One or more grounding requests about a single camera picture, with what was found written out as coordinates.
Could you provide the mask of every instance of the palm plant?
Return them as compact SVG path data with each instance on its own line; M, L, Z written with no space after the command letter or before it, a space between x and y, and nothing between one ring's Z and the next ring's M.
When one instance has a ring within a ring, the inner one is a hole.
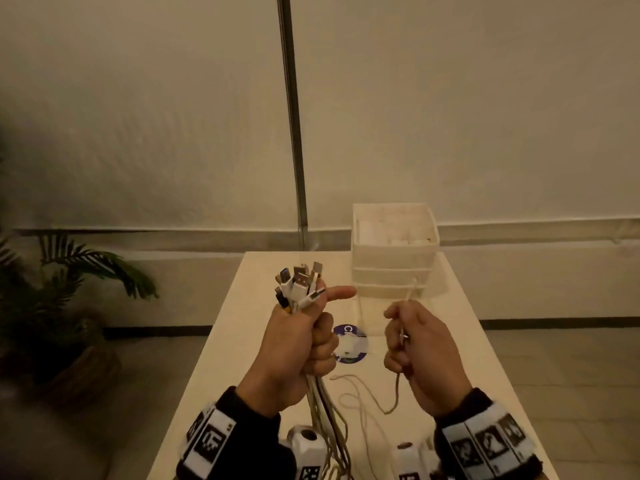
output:
M0 239L0 342L29 361L36 383L68 367L101 336L88 317L67 312L86 274L119 280L128 296L158 298L151 279L116 254L77 245L68 234L43 232L40 279L27 278L23 261Z

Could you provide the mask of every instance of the round sticker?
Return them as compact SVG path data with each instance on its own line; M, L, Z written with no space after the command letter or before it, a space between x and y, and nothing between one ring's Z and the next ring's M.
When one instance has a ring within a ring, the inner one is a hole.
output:
M341 363L356 363L364 359L367 354L369 341L362 330L356 325L338 325L333 332L340 338L340 344L335 350L335 357Z

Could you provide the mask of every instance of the plastic bin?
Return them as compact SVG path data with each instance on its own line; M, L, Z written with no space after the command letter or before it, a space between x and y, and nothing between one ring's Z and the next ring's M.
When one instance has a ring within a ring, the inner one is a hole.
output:
M419 296L439 248L427 204L353 205L351 277L360 296L404 298L414 287Z

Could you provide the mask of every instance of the white table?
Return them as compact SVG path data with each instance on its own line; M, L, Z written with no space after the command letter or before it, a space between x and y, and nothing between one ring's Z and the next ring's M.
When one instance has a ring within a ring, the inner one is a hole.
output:
M218 319L207 339L200 359L184 391L180 405L148 480L171 480L179 459L179 446L192 421L206 402L217 399L230 385L236 385L251 365L262 339L262 333L275 304L274 276L284 266L318 261L324 265L323 277L329 286L351 282L351 254L349 252L277 252L247 253L238 269ZM444 254L439 253L429 277L429 285L420 299L435 315L447 323L458 344L462 360L471 382L493 399L499 400L514 418L534 437L538 457L545 464L550 480L557 480L551 462L544 452L522 405L520 404L498 358L486 338L464 291L460 287ZM370 387L383 407L394 401L395 374L383 367L386 349L382 336L386 320L382 311L390 300L365 298L361 300L364 323L359 322L356 299L329 303L335 324L364 325L369 336L369 353L355 364L338 364L332 373L357 374ZM329 392L349 423L349 450L359 479L373 479L365 453L364 435L360 427L357 402L345 393L354 394L354 385L345 379L325 380ZM360 385L360 395L368 414L367 438L373 458L373 468L380 480L392 478L388 466L391 445L416 441L433 432L433 420L421 411L405 380L400 382L400 404L393 414L384 416ZM306 401L282 414L281 435L295 424L309 424Z

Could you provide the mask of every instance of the plant pot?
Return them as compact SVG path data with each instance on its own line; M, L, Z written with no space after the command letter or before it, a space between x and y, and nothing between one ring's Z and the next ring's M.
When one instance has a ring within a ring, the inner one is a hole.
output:
M33 396L63 409L78 409L110 388L122 370L116 352L103 340L88 346L52 381L33 387Z

